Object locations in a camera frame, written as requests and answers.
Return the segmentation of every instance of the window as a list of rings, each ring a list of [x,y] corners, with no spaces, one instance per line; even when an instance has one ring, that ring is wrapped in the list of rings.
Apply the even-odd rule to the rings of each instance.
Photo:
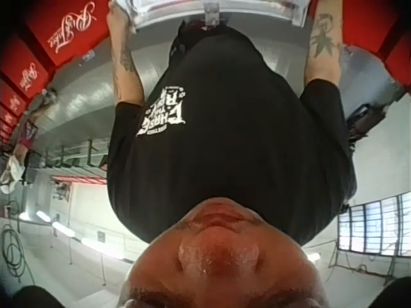
[[[339,215],[338,249],[411,257],[411,192]]]

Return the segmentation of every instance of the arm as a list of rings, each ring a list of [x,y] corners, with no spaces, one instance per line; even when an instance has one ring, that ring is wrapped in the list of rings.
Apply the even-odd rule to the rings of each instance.
[[[129,20],[116,4],[110,4],[107,16],[110,30],[113,87],[116,104],[125,102],[144,105],[144,89],[127,47]]]
[[[338,86],[341,77],[342,1],[319,0],[310,37],[304,84],[314,79]]]

